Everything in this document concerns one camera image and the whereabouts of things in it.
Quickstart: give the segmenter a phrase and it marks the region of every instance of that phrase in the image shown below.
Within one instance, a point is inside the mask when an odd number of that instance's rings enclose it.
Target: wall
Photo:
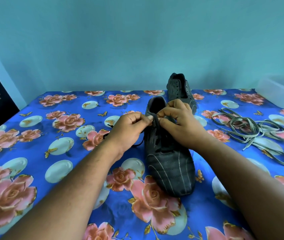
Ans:
[[[19,109],[22,109],[27,105],[27,103],[21,96],[19,90],[16,88],[14,82],[12,81],[7,71],[5,70],[1,61],[0,61],[0,82],[2,83],[3,87],[6,89],[6,91],[11,96],[12,100],[15,102],[15,104]]]
[[[0,0],[0,59],[27,102],[164,89],[172,72],[192,88],[255,87],[284,74],[284,0]]]

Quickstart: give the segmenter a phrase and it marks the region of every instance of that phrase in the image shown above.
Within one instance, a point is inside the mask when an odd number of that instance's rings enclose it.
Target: black shoe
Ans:
[[[191,194],[195,184],[195,167],[190,151],[176,142],[159,125],[156,116],[166,102],[158,96],[149,100],[145,116],[154,117],[152,126],[144,129],[144,151],[147,168],[159,187],[172,197]]]
[[[193,98],[189,83],[185,80],[182,73],[173,73],[168,79],[168,84],[166,85],[168,90],[168,100],[180,99],[183,103],[190,105],[192,109],[192,114],[196,113],[197,105]]]

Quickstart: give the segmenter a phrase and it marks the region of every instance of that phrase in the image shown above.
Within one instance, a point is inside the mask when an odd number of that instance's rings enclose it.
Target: blue tablecloth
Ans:
[[[192,92],[198,102],[195,117],[208,133],[284,184],[283,165],[254,146],[242,151],[245,145],[221,130],[227,126],[211,121],[221,107],[228,107],[244,117],[271,119],[284,126],[284,109],[253,89]],[[0,235],[100,143],[111,130],[108,125],[122,114],[144,113],[152,96],[167,100],[163,90],[46,92],[0,126]],[[259,140],[284,151],[282,141]],[[195,190],[176,199],[166,196],[148,176],[143,144],[129,149],[112,166],[84,239],[252,239],[249,226],[210,166],[191,153],[197,171]]]

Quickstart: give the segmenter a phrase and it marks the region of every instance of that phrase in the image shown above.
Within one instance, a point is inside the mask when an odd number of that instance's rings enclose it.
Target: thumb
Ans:
[[[172,121],[169,121],[166,118],[158,118],[159,124],[162,128],[164,128],[168,133],[170,133],[172,136],[174,136],[176,129],[178,125],[173,123]]]
[[[134,127],[141,133],[147,126],[152,125],[153,116],[149,115],[146,117],[141,114],[141,119],[134,124]]]

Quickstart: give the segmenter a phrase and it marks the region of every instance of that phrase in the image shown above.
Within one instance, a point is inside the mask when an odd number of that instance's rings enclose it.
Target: person's right hand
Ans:
[[[164,116],[172,116],[176,124],[165,119]],[[157,113],[160,126],[168,131],[172,137],[181,145],[196,151],[199,144],[212,137],[195,119],[192,109],[187,103],[180,99],[168,102],[166,108]]]

